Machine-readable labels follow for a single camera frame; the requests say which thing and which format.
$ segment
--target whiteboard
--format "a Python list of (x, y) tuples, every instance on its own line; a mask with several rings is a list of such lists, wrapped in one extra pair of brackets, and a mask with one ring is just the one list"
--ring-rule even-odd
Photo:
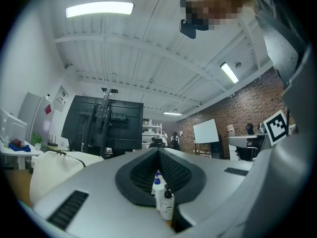
[(194, 125), (196, 144), (219, 142), (218, 131), (214, 119)]

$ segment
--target blue object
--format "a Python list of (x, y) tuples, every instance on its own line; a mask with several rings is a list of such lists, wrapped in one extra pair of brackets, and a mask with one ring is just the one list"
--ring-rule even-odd
[(18, 151), (24, 151), (24, 152), (31, 152), (31, 148), (29, 145), (22, 146), (22, 147), (16, 147), (14, 144), (9, 143), (9, 148), (11, 148), (13, 151), (18, 152)]
[(154, 184), (160, 184), (160, 179), (158, 178), (158, 177), (156, 177), (155, 179), (154, 179)]

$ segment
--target bottle cap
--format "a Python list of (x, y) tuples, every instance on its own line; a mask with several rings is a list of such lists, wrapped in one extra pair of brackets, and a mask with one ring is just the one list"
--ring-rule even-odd
[(160, 179), (159, 178), (155, 178), (154, 179), (154, 184), (160, 184)]
[(172, 192), (170, 192), (170, 190), (165, 191), (164, 197), (167, 198), (167, 199), (172, 198)]

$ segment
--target potted plant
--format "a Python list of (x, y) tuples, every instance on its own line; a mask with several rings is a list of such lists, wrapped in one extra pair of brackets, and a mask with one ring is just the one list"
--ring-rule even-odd
[(33, 139), (33, 144), (35, 146), (35, 149), (36, 150), (40, 150), (41, 146), (42, 146), (42, 141), (43, 141), (41, 135), (33, 132), (32, 133), (32, 139)]

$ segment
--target fluorescent ceiling light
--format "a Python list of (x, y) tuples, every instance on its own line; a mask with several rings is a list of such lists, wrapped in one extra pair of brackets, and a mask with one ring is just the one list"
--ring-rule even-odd
[(66, 18), (92, 13), (121, 13), (130, 15), (133, 11), (133, 7), (134, 3), (132, 2), (90, 2), (67, 8)]
[(171, 115), (171, 116), (181, 116), (182, 114), (180, 113), (170, 113), (170, 112), (164, 112), (164, 115)]
[(237, 83), (239, 81), (237, 76), (234, 74), (234, 72), (226, 62), (224, 62), (220, 67), (229, 76), (233, 83)]

